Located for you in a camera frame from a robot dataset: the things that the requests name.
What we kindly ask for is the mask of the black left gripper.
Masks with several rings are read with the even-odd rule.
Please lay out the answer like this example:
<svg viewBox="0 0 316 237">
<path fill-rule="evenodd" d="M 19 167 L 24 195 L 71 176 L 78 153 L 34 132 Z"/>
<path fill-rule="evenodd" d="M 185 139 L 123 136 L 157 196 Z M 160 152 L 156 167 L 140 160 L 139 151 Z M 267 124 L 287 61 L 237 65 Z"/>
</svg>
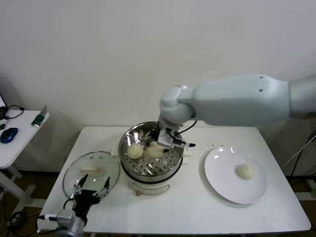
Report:
<svg viewBox="0 0 316 237">
<path fill-rule="evenodd" d="M 88 174 L 83 176 L 77 184 L 74 184 L 74 199 L 76 201 L 73 211 L 76 216 L 87 216 L 91 206 L 100 202 L 100 198 L 105 198 L 110 191 L 110 177 L 107 178 L 100 191 L 82 190 Z"/>
</svg>

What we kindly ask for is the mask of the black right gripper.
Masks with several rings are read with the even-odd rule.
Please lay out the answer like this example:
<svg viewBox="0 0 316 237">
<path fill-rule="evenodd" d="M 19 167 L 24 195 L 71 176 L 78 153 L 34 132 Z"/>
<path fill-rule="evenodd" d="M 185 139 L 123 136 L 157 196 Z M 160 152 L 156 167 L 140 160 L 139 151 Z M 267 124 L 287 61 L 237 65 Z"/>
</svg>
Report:
<svg viewBox="0 0 316 237">
<path fill-rule="evenodd" d="M 148 141 L 144 145 L 144 150 L 146 150 L 150 146 L 151 142 L 156 142 L 158 140 L 159 133 L 160 129 L 152 129 L 151 131 L 149 131 Z"/>
</svg>

